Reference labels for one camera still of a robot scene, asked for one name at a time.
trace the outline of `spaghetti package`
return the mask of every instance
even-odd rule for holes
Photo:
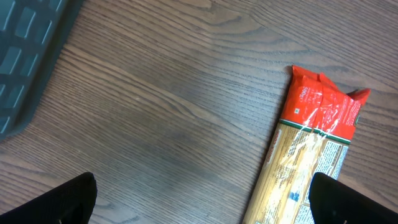
[[[369,89],[344,94],[324,74],[293,66],[293,80],[244,224],[313,223],[312,176],[337,179]]]

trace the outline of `blue basket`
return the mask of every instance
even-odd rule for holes
[[[0,140],[31,121],[83,0],[0,0]]]

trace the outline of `table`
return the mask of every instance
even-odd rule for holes
[[[372,89],[339,181],[398,212],[397,20],[391,0],[86,0],[0,142],[0,213],[91,171],[92,223],[240,223],[291,64]]]

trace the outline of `wood grain surface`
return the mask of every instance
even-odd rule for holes
[[[339,180],[398,212],[398,3],[86,0],[0,213],[85,171],[92,223],[240,223],[296,64],[372,88]]]

